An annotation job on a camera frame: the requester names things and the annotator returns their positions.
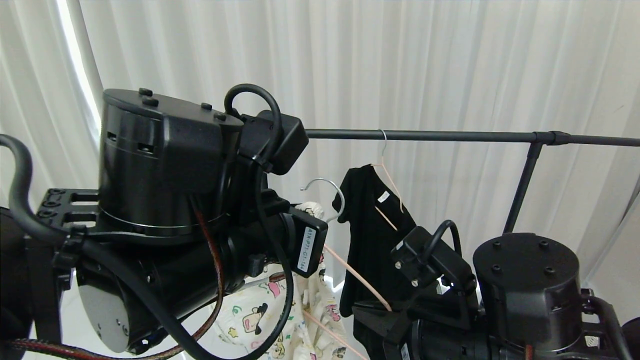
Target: white label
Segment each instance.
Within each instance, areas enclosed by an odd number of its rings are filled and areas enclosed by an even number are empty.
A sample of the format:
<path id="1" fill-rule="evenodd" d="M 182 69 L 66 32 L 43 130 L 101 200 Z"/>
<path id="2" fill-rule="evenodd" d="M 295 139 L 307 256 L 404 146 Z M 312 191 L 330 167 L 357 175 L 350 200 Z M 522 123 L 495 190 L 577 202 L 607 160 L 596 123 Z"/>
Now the white label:
<path id="1" fill-rule="evenodd" d="M 380 197 L 378 197 L 378 202 L 383 202 L 387 199 L 387 197 L 389 197 L 389 192 L 385 192 L 384 194 L 380 195 Z"/>
<path id="2" fill-rule="evenodd" d="M 402 360 L 411 360 L 409 357 L 409 347 L 406 346 L 406 343 L 400 349 L 400 355 L 402 355 Z"/>
<path id="3" fill-rule="evenodd" d="M 302 237 L 302 248 L 298 257 L 298 268 L 304 272 L 309 269 L 309 259 L 314 249 L 314 241 L 316 240 L 316 230 L 311 227 L 305 229 L 305 235 Z"/>

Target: white curtain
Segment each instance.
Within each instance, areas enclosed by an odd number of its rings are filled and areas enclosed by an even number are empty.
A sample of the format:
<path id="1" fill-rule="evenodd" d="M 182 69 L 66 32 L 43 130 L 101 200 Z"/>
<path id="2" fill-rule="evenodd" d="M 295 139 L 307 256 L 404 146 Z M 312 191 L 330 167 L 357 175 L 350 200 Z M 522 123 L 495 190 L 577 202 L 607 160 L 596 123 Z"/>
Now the white curtain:
<path id="1" fill-rule="evenodd" d="M 231 86 L 255 83 L 307 128 L 640 137 L 637 1 L 57 4 L 0 4 L 0 131 L 31 147 L 35 201 L 50 186 L 95 186 L 92 104 L 100 107 L 103 88 L 147 87 L 222 109 Z M 255 114 L 266 105 L 242 95 L 236 108 Z M 317 176 L 340 183 L 348 168 L 379 161 L 382 146 L 311 140 L 290 173 L 269 184 L 331 212 L 330 186 L 299 187 Z M 416 223 L 434 230 L 454 220 L 470 261 L 502 232 L 526 153 L 526 144 L 389 142 L 385 159 Z M 6 158 L 3 151 L 3 204 Z M 639 177 L 637 148 L 545 147 L 516 231 L 567 244 L 586 275 Z M 327 242 L 346 256 L 348 224 L 332 224 Z M 328 258 L 328 275 L 338 284 L 344 269 Z"/>

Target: black t-shirt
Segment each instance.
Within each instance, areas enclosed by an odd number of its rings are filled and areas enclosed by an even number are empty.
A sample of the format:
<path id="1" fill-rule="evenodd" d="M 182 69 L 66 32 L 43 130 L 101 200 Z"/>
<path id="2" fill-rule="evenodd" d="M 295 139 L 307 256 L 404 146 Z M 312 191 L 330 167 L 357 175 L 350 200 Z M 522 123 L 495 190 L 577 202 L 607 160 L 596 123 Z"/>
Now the black t-shirt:
<path id="1" fill-rule="evenodd" d="M 400 210 L 400 200 L 378 177 L 373 166 L 349 169 L 340 186 L 344 194 L 344 212 L 338 222 L 351 225 L 351 245 L 347 262 L 376 289 L 382 297 L 408 300 L 415 288 L 396 269 L 391 260 L 393 249 L 414 227 L 406 208 Z M 333 208 L 338 211 L 337 195 Z M 376 207 L 397 228 L 395 230 Z M 340 298 L 340 314 L 351 316 L 354 302 L 377 300 L 355 276 L 347 272 Z M 362 343 L 371 359 L 384 359 L 382 337 L 358 321 L 353 323 L 353 336 Z"/>

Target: black metal rod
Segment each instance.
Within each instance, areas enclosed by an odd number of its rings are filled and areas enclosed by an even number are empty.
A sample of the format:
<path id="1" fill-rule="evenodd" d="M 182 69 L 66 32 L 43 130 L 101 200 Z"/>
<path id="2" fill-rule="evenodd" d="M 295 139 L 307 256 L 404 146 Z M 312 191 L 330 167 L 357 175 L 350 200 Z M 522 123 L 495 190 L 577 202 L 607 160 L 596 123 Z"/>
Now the black metal rod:
<path id="1" fill-rule="evenodd" d="M 561 145 L 564 143 L 583 143 L 592 145 L 618 145 L 640 147 L 637 138 L 613 138 L 608 136 L 588 136 L 562 134 L 550 131 L 534 133 L 493 133 L 482 131 L 398 131 L 385 130 L 388 140 L 409 141 L 443 141 L 443 142 L 517 142 L 544 143 L 546 145 Z M 307 136 L 311 139 L 345 139 L 345 140 L 384 140 L 380 130 L 350 130 L 350 129 L 308 129 Z"/>
<path id="2" fill-rule="evenodd" d="M 506 224 L 504 224 L 503 233 L 513 232 L 513 228 L 516 225 L 516 220 L 518 220 L 518 214 L 520 214 L 520 208 L 522 207 L 522 203 L 524 202 L 524 196 L 527 194 L 527 188 L 529 187 L 529 183 L 531 182 L 533 169 L 536 168 L 536 162 L 538 162 L 541 151 L 542 143 L 532 143 L 529 146 L 527 161 L 524 163 L 522 175 L 520 176 L 520 182 L 518 183 L 516 194 L 513 197 L 513 202 L 511 203 L 511 209 L 509 210 L 507 222 Z"/>

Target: silver metal hook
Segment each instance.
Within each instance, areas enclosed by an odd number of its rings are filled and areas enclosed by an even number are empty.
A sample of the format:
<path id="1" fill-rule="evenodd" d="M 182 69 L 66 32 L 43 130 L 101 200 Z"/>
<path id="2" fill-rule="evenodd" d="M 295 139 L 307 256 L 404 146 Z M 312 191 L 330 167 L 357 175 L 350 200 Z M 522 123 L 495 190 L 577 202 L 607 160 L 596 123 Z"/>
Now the silver metal hook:
<path id="1" fill-rule="evenodd" d="M 387 133 L 382 129 L 380 129 L 380 131 L 382 131 L 382 135 L 385 136 L 385 146 L 382 148 L 382 155 L 381 155 L 381 157 L 384 158 L 385 157 L 385 150 L 387 150 Z"/>
<path id="2" fill-rule="evenodd" d="M 344 212 L 344 194 L 342 193 L 342 190 L 340 190 L 340 187 L 338 185 L 336 185 L 333 181 L 329 180 L 329 179 L 325 179 L 323 177 L 317 177 L 311 181 L 309 181 L 309 184 L 307 184 L 304 188 L 300 188 L 300 191 L 306 191 L 309 189 L 309 186 L 311 186 L 311 184 L 313 184 L 314 182 L 321 180 L 321 181 L 326 181 L 327 183 L 330 183 L 331 185 L 333 185 L 333 187 L 338 191 L 338 195 L 340 195 L 340 211 L 338 211 L 338 213 L 334 216 L 334 217 L 330 217 L 326 220 L 326 223 L 329 224 L 331 221 L 337 219 L 340 215 L 342 215 L 342 213 Z"/>

